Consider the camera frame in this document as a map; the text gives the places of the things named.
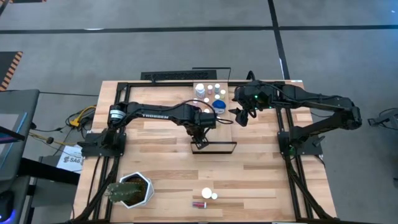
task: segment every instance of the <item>gray carpet floor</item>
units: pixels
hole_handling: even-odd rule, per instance
[[[398,24],[397,1],[274,3],[280,26]],[[48,0],[8,4],[0,16],[0,30],[271,25],[266,0]],[[361,129],[332,131],[322,142],[338,216],[342,220],[396,223],[398,189],[393,177],[398,177],[397,133],[371,128],[366,119],[398,107],[398,30],[280,33],[291,79],[303,80],[311,92],[347,96],[361,108]],[[98,94],[103,80],[138,80],[141,72],[192,67],[232,67],[232,79],[245,78],[248,70],[260,79],[283,77],[272,30],[0,34],[0,43],[0,51],[24,53],[10,90]],[[219,78],[227,75],[221,72]],[[34,122],[41,129],[59,127],[68,115],[96,100],[41,95]],[[65,134],[53,136],[64,138]],[[78,134],[70,140],[77,139]],[[37,159],[53,153],[53,149],[29,140],[24,156]],[[33,223],[64,222],[70,212],[70,205],[38,208]]]

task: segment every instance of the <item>desk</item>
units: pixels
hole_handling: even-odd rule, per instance
[[[303,87],[302,82],[286,82]],[[100,133],[106,128],[109,106],[114,103],[117,83],[105,81],[102,84],[93,121],[94,133]],[[171,106],[192,99],[192,91],[193,87],[186,86],[134,87],[130,101]],[[228,94],[229,99],[232,99],[234,87],[228,88]],[[237,106],[236,102],[229,102],[230,108]],[[292,114],[295,125],[306,126],[312,123],[308,108],[292,110]],[[126,126],[126,150],[120,160],[118,180],[124,175],[142,172],[154,183],[155,194],[144,207],[127,210],[120,203],[115,203],[111,221],[294,221],[285,162],[279,154],[278,131],[275,110],[264,110],[257,114],[257,118],[250,118],[245,128],[238,124],[231,125],[232,141],[238,142],[232,154],[193,155],[191,139],[184,127],[158,119],[135,119]],[[76,214],[80,214],[86,207],[96,160],[93,157],[84,161],[74,203]],[[309,191],[327,213],[335,216],[323,165],[314,156],[302,156],[302,160]],[[101,163],[102,159],[96,171],[92,195],[98,188]],[[202,199],[201,190],[204,187],[213,189],[218,194],[218,199]],[[298,196],[302,216],[306,217],[301,193]],[[105,199],[106,197],[101,203],[100,218],[104,217]],[[194,201],[206,201],[208,208],[193,208],[191,203]]]

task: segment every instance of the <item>blue lid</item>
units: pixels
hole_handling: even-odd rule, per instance
[[[213,102],[212,105],[213,105],[214,108],[219,108],[219,109],[225,109],[226,108],[226,104],[222,100],[216,100],[216,101]]]

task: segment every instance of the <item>white hexagonal pot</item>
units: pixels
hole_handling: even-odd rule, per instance
[[[119,182],[120,182],[120,183],[123,183],[123,182],[125,182],[129,177],[132,177],[132,176],[134,176],[134,175],[139,175],[144,181],[147,182],[147,184],[148,184],[147,192],[146,192],[146,194],[145,194],[145,199],[144,199],[142,202],[137,203],[137,204],[135,204],[135,205],[128,206],[126,203],[124,203],[123,201],[121,201],[121,203],[122,203],[126,208],[134,208],[134,207],[139,206],[139,205],[146,205],[146,204],[148,203],[149,199],[150,199],[150,198],[154,195],[154,193],[155,193],[154,186],[152,185],[152,182],[150,181],[150,179],[144,177],[140,172],[135,172],[135,173],[133,173],[133,174],[126,175],[126,176],[120,178]]]

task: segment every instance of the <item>small white bottle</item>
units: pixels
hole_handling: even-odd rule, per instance
[[[220,97],[221,97],[222,100],[225,98],[225,93],[226,93],[225,90],[221,90],[220,91]]]
[[[214,92],[215,92],[216,94],[218,94],[218,93],[220,92],[220,84],[216,83],[216,84],[214,85]]]
[[[212,85],[208,85],[207,86],[207,94],[211,95],[213,93],[213,86]]]
[[[205,86],[202,83],[197,84],[195,87],[195,92],[197,94],[197,97],[199,98],[205,97],[206,94]]]

